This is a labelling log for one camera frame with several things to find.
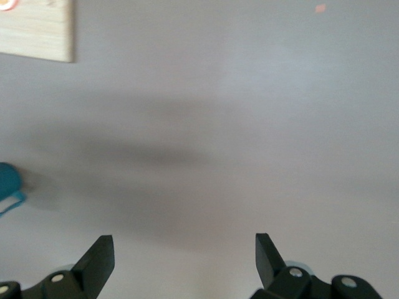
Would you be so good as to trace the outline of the teal ribbed cup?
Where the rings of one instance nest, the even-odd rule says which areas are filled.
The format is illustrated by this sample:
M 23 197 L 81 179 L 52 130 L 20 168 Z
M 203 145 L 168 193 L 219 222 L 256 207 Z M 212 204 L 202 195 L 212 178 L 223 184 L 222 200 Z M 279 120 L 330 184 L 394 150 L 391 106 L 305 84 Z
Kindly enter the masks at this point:
M 8 198 L 14 198 L 16 202 L 0 209 L 0 217 L 7 212 L 21 206 L 26 201 L 26 195 L 22 192 L 22 177 L 19 171 L 11 164 L 0 163 L 0 203 Z

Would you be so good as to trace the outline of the brown table cover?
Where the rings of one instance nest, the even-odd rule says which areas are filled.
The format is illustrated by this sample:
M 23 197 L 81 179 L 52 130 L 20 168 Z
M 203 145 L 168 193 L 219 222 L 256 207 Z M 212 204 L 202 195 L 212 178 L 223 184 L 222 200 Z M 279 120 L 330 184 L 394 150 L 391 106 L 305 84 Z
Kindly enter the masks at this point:
M 399 0 L 76 0 L 75 19 L 73 64 L 0 54 L 0 161 L 27 183 L 0 281 L 110 234 L 99 299 L 248 299 L 266 232 L 399 299 Z

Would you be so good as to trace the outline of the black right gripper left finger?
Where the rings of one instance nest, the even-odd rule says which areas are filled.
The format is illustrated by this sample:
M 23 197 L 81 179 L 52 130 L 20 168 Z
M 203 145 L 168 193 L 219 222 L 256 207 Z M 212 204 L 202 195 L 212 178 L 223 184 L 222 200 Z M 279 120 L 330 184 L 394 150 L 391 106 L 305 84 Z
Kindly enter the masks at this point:
M 70 270 L 59 270 L 31 288 L 0 282 L 0 299 L 97 299 L 115 267 L 111 235 L 100 236 Z

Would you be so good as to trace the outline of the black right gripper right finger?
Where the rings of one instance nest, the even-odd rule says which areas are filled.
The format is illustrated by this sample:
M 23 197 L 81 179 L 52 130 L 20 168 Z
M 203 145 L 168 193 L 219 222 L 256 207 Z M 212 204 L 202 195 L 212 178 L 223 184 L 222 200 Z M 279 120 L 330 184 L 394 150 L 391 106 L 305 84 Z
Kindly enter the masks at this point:
M 383 299 L 366 280 L 336 275 L 323 282 L 300 266 L 288 266 L 267 233 L 256 234 L 256 268 L 263 287 L 251 299 Z

